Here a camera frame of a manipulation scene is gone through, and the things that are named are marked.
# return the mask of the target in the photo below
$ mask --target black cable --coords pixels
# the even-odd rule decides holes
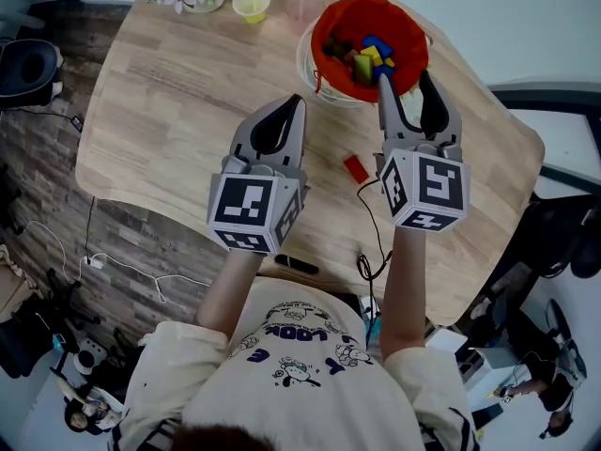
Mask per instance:
[[[90,212],[87,214],[87,225],[85,226],[85,260],[87,261],[88,266],[90,265],[90,257],[87,252],[87,243],[90,239],[90,223],[92,222],[92,209],[94,209],[94,202],[96,202],[96,197],[92,197]]]
[[[33,114],[34,116],[55,116],[55,117],[63,117],[67,120],[71,120],[71,117],[64,116],[63,114],[58,114],[56,112],[34,112],[32,110],[25,109],[2,109],[2,112],[25,112],[26,114]]]
[[[374,180],[367,182],[357,191],[357,197],[359,198],[359,200],[361,200],[362,204],[365,206],[365,208],[369,212],[369,216],[371,217],[372,222],[374,223],[374,228],[376,229],[376,235],[378,236],[379,252],[382,256],[382,264],[380,265],[379,269],[375,273],[372,273],[371,266],[369,265],[369,259],[367,258],[367,256],[364,253],[360,253],[357,256],[357,270],[359,271],[359,275],[369,283],[369,300],[370,300],[370,304],[371,304],[370,305],[371,310],[370,310],[370,317],[369,317],[369,327],[367,328],[367,334],[365,335],[365,347],[366,348],[369,346],[369,340],[371,339],[372,331],[374,330],[374,325],[376,324],[376,319],[379,316],[379,313],[376,313],[376,319],[374,319],[374,307],[375,307],[375,303],[376,303],[376,296],[374,295],[374,280],[376,280],[379,277],[379,275],[382,274],[384,269],[386,269],[386,265],[388,264],[388,261],[393,256],[393,251],[389,252],[387,256],[384,256],[384,249],[382,248],[382,240],[381,240],[381,237],[379,236],[379,229],[378,229],[378,224],[376,224],[376,218],[374,217],[374,213],[372,212],[372,210],[369,209],[369,206],[361,197],[361,191],[363,189],[365,189],[366,187],[369,187],[370,185],[375,184],[376,182],[379,182],[379,179],[374,179]]]

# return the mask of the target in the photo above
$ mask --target wooden table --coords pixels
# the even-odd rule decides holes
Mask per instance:
[[[365,294],[368,286],[355,261],[361,249],[378,267],[378,242],[343,160],[355,153],[374,175],[372,154],[381,150],[383,138],[378,111],[371,104],[332,107],[305,85],[297,74],[300,36],[286,14],[288,1],[271,0],[268,19],[248,25],[234,13],[231,0],[207,15],[177,15],[138,0],[96,84],[76,177],[96,197],[154,210],[207,235],[210,175],[220,172],[237,126],[264,103],[296,92],[308,105],[302,166],[312,190],[283,252],[317,265],[320,273],[291,272],[271,258],[261,272]],[[462,147],[471,166],[468,218],[452,231],[428,235],[427,241],[427,315],[450,325],[479,292],[515,231],[544,147],[434,25],[405,9],[432,40],[431,72],[450,90],[461,113]],[[388,252],[393,226],[386,199],[376,185],[364,198]],[[386,276],[375,283],[377,296]]]

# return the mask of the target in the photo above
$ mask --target person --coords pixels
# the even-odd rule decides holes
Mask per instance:
[[[65,379],[58,378],[58,385],[67,402],[65,424],[71,431],[98,435],[107,432],[121,419],[121,414],[109,407],[91,382],[75,389]]]
[[[110,449],[479,449],[455,357],[424,347],[422,231],[394,232],[383,366],[349,305],[262,260],[231,250],[195,325],[157,326]]]
[[[520,310],[508,315],[507,334],[514,353],[526,365],[532,378],[501,388],[500,396],[537,394],[545,410],[551,412],[541,438],[547,434],[552,438],[561,436],[574,422],[571,413],[574,387],[570,383],[570,371],[557,364],[560,347]]]

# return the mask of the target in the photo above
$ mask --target green block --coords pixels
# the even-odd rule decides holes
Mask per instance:
[[[369,55],[355,55],[355,79],[364,86],[372,86],[374,60]]]

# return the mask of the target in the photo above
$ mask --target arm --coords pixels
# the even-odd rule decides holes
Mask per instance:
[[[199,326],[224,333],[231,339],[263,257],[248,251],[230,251],[198,306],[196,322]]]
[[[382,357],[422,348],[425,332],[425,232],[397,227],[382,305]]]
[[[397,227],[382,305],[380,346],[386,370],[403,389],[425,443],[478,449],[455,357],[424,347],[425,232]]]
[[[529,393],[541,394],[548,388],[547,384],[541,380],[524,381],[516,386],[508,386],[509,396],[527,395]]]
[[[75,391],[73,389],[73,387],[67,382],[65,381],[63,378],[56,376],[56,379],[58,380],[58,387],[60,388],[60,390],[63,392],[63,394],[65,395],[65,397],[68,400],[72,400],[75,399],[76,401],[81,402],[82,404],[87,404],[87,402],[85,401],[85,399],[82,399],[78,394],[77,391]]]
[[[161,322],[131,376],[123,420],[113,433],[121,451],[138,449],[185,406],[225,361],[262,256],[233,250],[196,311],[196,323]]]

